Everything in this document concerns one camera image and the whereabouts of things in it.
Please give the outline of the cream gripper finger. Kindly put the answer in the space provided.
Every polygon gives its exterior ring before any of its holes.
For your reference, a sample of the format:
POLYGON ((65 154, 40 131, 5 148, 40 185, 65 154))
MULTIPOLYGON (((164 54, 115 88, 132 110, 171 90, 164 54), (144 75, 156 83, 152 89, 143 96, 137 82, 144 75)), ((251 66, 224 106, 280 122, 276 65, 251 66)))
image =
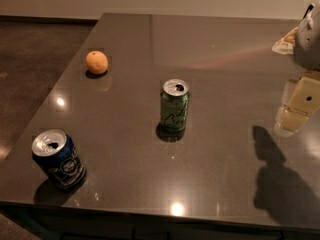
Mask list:
POLYGON ((297 114, 296 131, 320 109, 320 72, 304 73, 297 81, 288 107, 297 114))
POLYGON ((289 79, 282 93, 281 106, 276 115, 274 132, 282 137, 290 137, 296 132, 297 114, 288 107, 288 103, 293 94, 296 80, 289 79))

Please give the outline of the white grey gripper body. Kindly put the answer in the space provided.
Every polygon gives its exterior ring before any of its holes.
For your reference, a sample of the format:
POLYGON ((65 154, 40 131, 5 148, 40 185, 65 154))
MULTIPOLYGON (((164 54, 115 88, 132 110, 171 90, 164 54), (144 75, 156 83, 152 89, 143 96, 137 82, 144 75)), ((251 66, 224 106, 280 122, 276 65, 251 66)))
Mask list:
POLYGON ((311 3, 295 37, 295 61, 309 70, 320 70, 320 2, 311 3))

